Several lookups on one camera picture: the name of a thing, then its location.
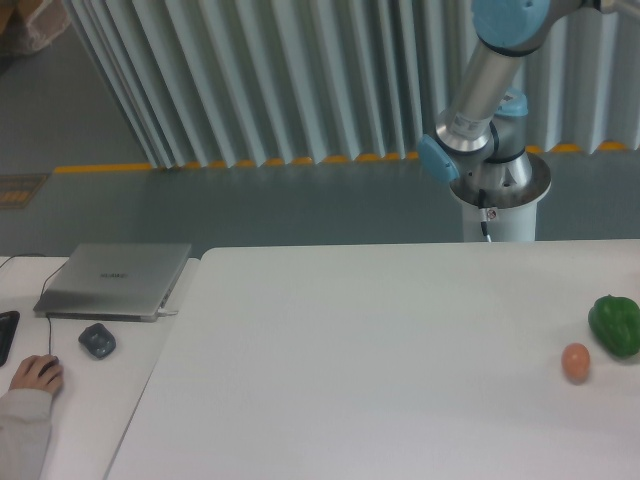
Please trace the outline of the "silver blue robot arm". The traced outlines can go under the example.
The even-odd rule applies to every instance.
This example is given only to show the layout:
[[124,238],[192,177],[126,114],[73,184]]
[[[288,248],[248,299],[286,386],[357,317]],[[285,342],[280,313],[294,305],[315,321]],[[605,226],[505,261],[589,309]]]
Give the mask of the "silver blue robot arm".
[[636,1],[475,1],[478,42],[460,86],[418,144],[423,167],[479,209],[544,196],[546,164],[525,151],[527,116],[546,147],[639,145]]

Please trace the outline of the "person's right hand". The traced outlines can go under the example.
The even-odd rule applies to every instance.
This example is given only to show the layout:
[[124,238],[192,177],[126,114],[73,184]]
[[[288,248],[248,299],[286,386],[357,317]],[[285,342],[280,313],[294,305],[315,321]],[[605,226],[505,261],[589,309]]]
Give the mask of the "person's right hand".
[[43,391],[38,385],[38,375],[45,364],[51,361],[54,355],[32,355],[24,359],[16,373],[14,374],[9,389],[10,390],[20,390],[20,389],[30,389],[30,390],[38,390]]

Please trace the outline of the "white sleeved forearm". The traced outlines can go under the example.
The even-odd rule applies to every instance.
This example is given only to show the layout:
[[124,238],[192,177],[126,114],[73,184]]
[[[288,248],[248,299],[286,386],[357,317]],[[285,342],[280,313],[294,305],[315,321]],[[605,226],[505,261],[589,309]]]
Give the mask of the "white sleeved forearm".
[[39,479],[51,433],[50,393],[9,390],[1,397],[1,478]]

